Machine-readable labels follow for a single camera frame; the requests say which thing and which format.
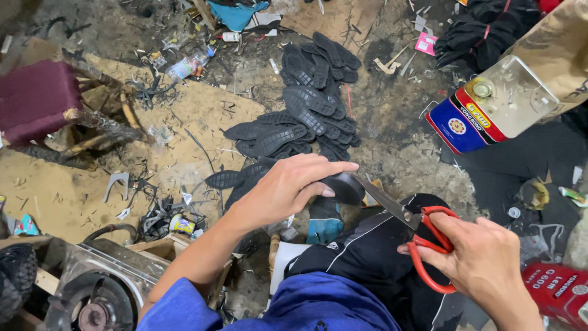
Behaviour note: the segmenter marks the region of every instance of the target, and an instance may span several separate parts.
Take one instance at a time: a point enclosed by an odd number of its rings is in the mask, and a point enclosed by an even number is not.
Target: fingernail
[[[329,188],[326,188],[323,193],[321,194],[321,196],[327,197],[327,198],[332,198],[335,196],[335,192]]]

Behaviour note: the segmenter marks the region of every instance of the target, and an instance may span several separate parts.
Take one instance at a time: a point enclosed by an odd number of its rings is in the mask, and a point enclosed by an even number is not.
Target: concrete floor
[[[414,1],[417,10],[432,6],[424,17],[435,35],[442,35],[447,29],[447,19],[452,17],[454,3],[454,0]],[[202,47],[207,39],[206,28],[196,31],[182,14],[173,12],[168,0],[11,0],[8,5],[12,9],[20,5],[21,9],[12,12],[0,10],[3,12],[3,16],[0,15],[0,35],[31,34],[35,27],[40,27],[34,34],[47,37],[70,51],[83,49],[84,53],[129,64],[139,63],[135,55],[137,49],[147,53],[160,49],[161,40],[174,32],[190,31],[193,38],[181,51],[165,53],[168,62],[175,62]],[[47,33],[46,23],[58,16],[66,17],[69,25],[77,19],[77,26],[87,23],[92,23],[92,26],[75,33],[70,39],[65,37],[61,23],[55,24]],[[444,199],[463,219],[488,216],[488,211],[481,210],[476,204],[474,187],[468,174],[439,161],[440,148],[446,147],[420,116],[430,102],[441,102],[452,92],[455,88],[454,72],[466,81],[471,72],[457,65],[437,69],[432,56],[415,51],[413,39],[418,32],[410,23],[413,17],[407,2],[388,1],[369,32],[370,42],[358,54],[364,65],[359,70],[359,81],[349,87],[353,116],[359,123],[358,132],[363,144],[350,149],[352,161],[360,164],[362,174],[381,178],[384,189],[394,198],[433,193]],[[241,56],[233,53],[235,44],[217,42],[219,49],[206,68],[204,83],[227,85],[228,91],[237,93],[256,85],[253,89],[255,101],[268,110],[282,110],[282,80],[274,74],[269,60],[273,58],[280,63],[280,43],[298,44],[308,42],[308,39],[284,31],[259,42],[252,39],[245,41],[247,45]],[[387,62],[408,44],[411,46],[397,61],[405,64],[416,53],[411,64],[414,68],[412,75],[386,75],[375,67],[375,58]],[[411,76],[417,76],[422,82],[408,80]],[[346,89],[343,87],[342,91],[346,101]],[[588,247],[585,239],[588,237],[585,236],[588,231],[586,218],[570,238],[566,254],[568,263],[582,268],[588,267],[584,258]],[[307,219],[307,216],[299,217],[296,224],[303,234],[306,233],[304,223]],[[260,239],[260,249],[238,263],[241,272],[229,286],[227,306],[236,318],[255,317],[265,308],[269,271],[264,242]]]

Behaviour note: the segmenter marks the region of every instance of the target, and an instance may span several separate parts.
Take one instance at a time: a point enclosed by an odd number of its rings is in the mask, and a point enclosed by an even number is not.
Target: right hand
[[[520,274],[520,241],[516,234],[483,217],[475,223],[445,213],[429,217],[455,250],[442,254],[417,246],[423,261],[439,269],[459,292],[476,301],[499,327],[502,325],[502,330],[514,330],[516,325],[525,327],[519,330],[542,327],[537,305]],[[400,245],[398,252],[409,254],[406,244]]]

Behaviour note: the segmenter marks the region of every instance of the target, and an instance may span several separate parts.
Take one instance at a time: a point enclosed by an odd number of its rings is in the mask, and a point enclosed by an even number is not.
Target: glue can
[[[559,106],[523,61],[508,55],[433,108],[426,119],[455,154],[515,138]]]
[[[181,214],[175,214],[169,222],[169,231],[183,232],[189,236],[196,230],[196,223],[185,219]]]
[[[235,42],[241,40],[241,34],[238,32],[223,32],[222,40],[226,42]]]

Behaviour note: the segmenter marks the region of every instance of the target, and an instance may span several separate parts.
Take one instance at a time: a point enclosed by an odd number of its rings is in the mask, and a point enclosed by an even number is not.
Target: cardboard sheet
[[[312,34],[318,31],[357,54],[359,45],[368,36],[383,4],[384,0],[323,2],[325,10],[323,15],[320,12],[319,2],[313,1],[310,4],[300,4],[298,12],[284,14],[280,25],[309,38],[312,38]],[[347,33],[348,19],[349,27],[351,27],[349,33]],[[352,25],[355,25],[361,34],[356,32]]]

